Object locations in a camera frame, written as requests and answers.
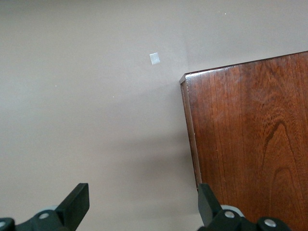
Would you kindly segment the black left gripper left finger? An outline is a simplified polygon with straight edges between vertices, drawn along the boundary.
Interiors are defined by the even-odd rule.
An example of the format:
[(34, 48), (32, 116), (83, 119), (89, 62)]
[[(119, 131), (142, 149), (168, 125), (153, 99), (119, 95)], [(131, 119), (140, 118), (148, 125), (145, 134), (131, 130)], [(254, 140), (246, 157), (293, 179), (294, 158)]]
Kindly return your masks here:
[(89, 185), (78, 184), (55, 208), (15, 226), (17, 231), (75, 231), (90, 208)]

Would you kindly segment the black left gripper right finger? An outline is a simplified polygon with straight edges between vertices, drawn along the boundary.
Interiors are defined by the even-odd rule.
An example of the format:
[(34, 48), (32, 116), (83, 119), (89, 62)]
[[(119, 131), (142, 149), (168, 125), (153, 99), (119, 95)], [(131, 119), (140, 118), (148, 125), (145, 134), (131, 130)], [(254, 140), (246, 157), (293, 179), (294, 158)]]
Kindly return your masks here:
[(257, 225), (245, 218), (240, 209), (221, 205), (210, 186), (198, 185), (198, 210), (203, 222), (200, 231), (257, 231)]

